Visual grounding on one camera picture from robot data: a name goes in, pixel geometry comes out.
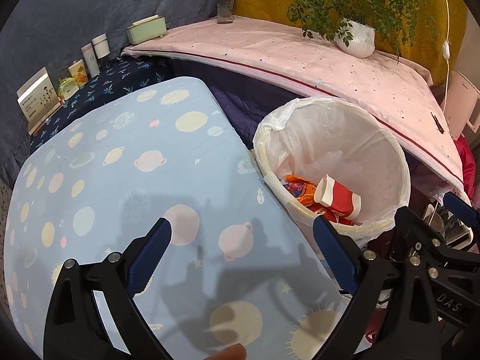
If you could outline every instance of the red paper cup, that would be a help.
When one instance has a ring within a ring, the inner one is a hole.
[[[358,216],[362,205],[359,195],[328,175],[323,176],[318,183],[313,200],[349,221]]]

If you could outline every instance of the trash bin liner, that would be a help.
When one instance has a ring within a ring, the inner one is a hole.
[[[357,105],[316,96],[294,99],[259,124],[253,146],[264,180],[316,253],[317,214],[282,185],[287,174],[317,183],[325,174],[361,196],[355,226],[332,223],[363,246],[394,227],[395,212],[408,205],[410,174],[393,134]]]

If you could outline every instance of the white cable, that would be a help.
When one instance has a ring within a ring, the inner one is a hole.
[[[442,44],[442,55],[447,62],[447,80],[445,82],[445,98],[443,100],[442,112],[445,112],[445,106],[447,104],[448,75],[450,73],[450,64],[448,62],[450,59],[450,45],[448,44],[448,37],[450,36],[450,9],[448,7],[448,0],[445,0],[445,3],[447,5],[447,38]]]

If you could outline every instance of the pink planet print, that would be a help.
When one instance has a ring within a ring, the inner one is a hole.
[[[164,165],[165,162],[167,162],[167,160],[163,158],[161,152],[158,150],[149,150],[144,152],[133,164],[142,172],[151,172]]]
[[[225,257],[225,261],[234,261],[245,256],[254,245],[253,228],[250,222],[243,225],[232,225],[222,231],[218,238],[218,245]]]
[[[185,246],[194,241],[200,227],[200,217],[193,208],[177,204],[166,210],[163,217],[172,226],[172,245]]]

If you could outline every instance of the dark blue fabric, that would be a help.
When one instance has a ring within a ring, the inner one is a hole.
[[[176,59],[169,62],[175,76],[196,77],[207,85],[249,150],[265,116],[292,99],[304,97],[221,67]]]
[[[30,144],[30,154],[74,120],[127,93],[173,78],[165,58],[125,56],[116,58],[109,70],[90,79],[49,118]]]

